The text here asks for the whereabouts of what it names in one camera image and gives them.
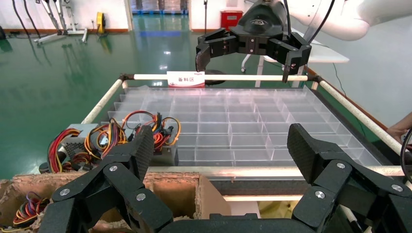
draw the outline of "orange trim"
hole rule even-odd
[[[318,75],[315,71],[313,71],[312,69],[310,69],[309,67],[306,67],[306,70],[308,71],[309,74],[312,75]],[[333,85],[331,85],[328,81],[326,81],[325,79],[322,79],[323,81],[327,82],[331,87],[333,87],[333,89],[335,89],[337,92],[339,92],[341,95],[344,96],[344,94],[338,90],[337,88],[335,88]],[[369,112],[367,112],[366,110],[364,110],[363,108],[361,108],[358,104],[356,104],[353,100],[346,98],[351,104],[353,104],[355,107],[357,107],[361,112],[363,112],[363,114],[365,114],[366,116],[368,116],[373,122],[375,122],[379,127],[381,127],[383,130],[388,130],[388,127],[386,127],[384,124],[382,124],[380,121],[378,121],[376,118],[374,118]]]

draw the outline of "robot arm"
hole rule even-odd
[[[288,3],[292,17],[317,29],[331,0],[290,0]],[[372,26],[410,15],[410,0],[335,0],[322,31],[341,40],[354,41],[364,37]]]
[[[285,65],[283,81],[308,63],[311,46],[298,33],[287,33],[286,9],[279,0],[257,1],[236,27],[198,38],[196,70],[205,70],[213,57],[231,53],[267,55]]]

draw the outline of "white metal rod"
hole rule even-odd
[[[226,201],[283,201],[300,200],[302,195],[283,195],[283,196],[223,196]]]
[[[367,166],[385,176],[404,176],[400,166]],[[148,172],[198,172],[207,177],[302,177],[296,166],[152,166]]]
[[[236,81],[282,81],[281,75],[221,75],[207,74],[203,76],[205,80],[236,80]],[[135,74],[134,80],[167,80],[167,74]],[[288,81],[307,81],[306,75],[291,75]]]
[[[402,145],[391,137],[386,131],[378,126],[373,120],[359,110],[355,105],[349,102],[342,94],[336,91],[331,85],[325,81],[320,81],[320,86],[331,94],[339,103],[349,110],[357,119],[359,119],[368,129],[378,136],[386,145],[400,155]]]
[[[82,121],[82,124],[89,124],[94,121],[103,107],[109,102],[110,98],[115,94],[117,89],[121,86],[122,80],[117,79],[116,82],[111,86],[111,88],[106,92],[106,94],[100,99],[100,101],[94,106],[86,118]]]

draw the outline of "black wire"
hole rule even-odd
[[[22,27],[23,27],[24,31],[26,32],[26,35],[30,38],[29,32],[27,31],[26,27],[24,26],[23,21],[22,21],[22,20],[21,20],[21,18],[20,18],[20,15],[19,15],[19,14],[18,14],[18,12],[17,12],[17,9],[16,9],[16,2],[15,2],[14,0],[12,0],[12,2],[13,2],[13,9],[14,9],[14,12],[15,12],[15,14],[16,14],[16,16],[17,16],[17,18],[19,19],[20,24],[22,25]]]
[[[291,15],[289,15],[288,0],[283,0],[283,1],[285,2],[286,18],[288,19],[288,35],[290,36],[292,34]]]
[[[408,133],[406,134],[405,140],[402,143],[402,149],[400,151],[400,166],[402,168],[403,173],[405,174],[406,178],[408,179],[410,183],[412,183],[412,179],[408,171],[406,170],[405,150],[406,150],[406,146],[408,145],[409,139],[411,138],[411,135],[412,135],[412,129],[409,129]]]
[[[312,43],[312,41],[315,39],[315,37],[317,36],[317,34],[319,33],[319,31],[321,30],[321,28],[323,27],[323,25],[325,24],[327,18],[329,17],[330,11],[332,10],[333,4],[335,3],[335,0],[332,0],[330,2],[330,6],[329,9],[326,12],[326,15],[324,17],[324,19],[322,20],[321,25],[319,25],[318,29],[315,31],[315,34],[313,34],[312,38],[308,41],[309,44]]]
[[[338,77],[338,70],[336,69],[336,65],[335,65],[335,63],[332,63],[332,64],[333,64],[333,68],[335,68],[335,75],[336,75],[336,78],[337,78],[338,81],[339,81],[339,85],[341,86],[341,90],[342,90],[343,93],[345,94],[345,99],[347,99],[347,95],[346,95],[345,90],[343,89],[341,79]],[[363,126],[362,126],[361,121],[360,121],[359,119],[357,119],[356,117],[355,117],[355,119],[356,119],[356,121],[358,121],[359,126],[360,126],[360,128],[362,129],[363,136],[366,137],[366,133],[365,133],[365,130],[363,129]]]
[[[34,24],[32,17],[30,16],[29,10],[27,9],[26,0],[23,0],[23,2],[24,2],[24,9],[26,9],[27,16],[29,17],[30,21],[32,22],[32,25],[33,25],[34,29],[36,30],[37,36],[39,38],[41,38],[40,33],[38,32],[38,30],[36,28],[36,25]]]

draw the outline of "cardboard box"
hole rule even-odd
[[[34,191],[50,198],[64,184],[81,176],[81,172],[15,176],[11,181],[0,181],[0,224],[13,225],[16,210]],[[175,220],[207,219],[209,214],[231,215],[230,206],[206,177],[198,173],[147,173],[144,184],[152,190],[173,212]],[[37,232],[41,218],[30,230]],[[116,210],[106,212],[91,232],[131,232]]]

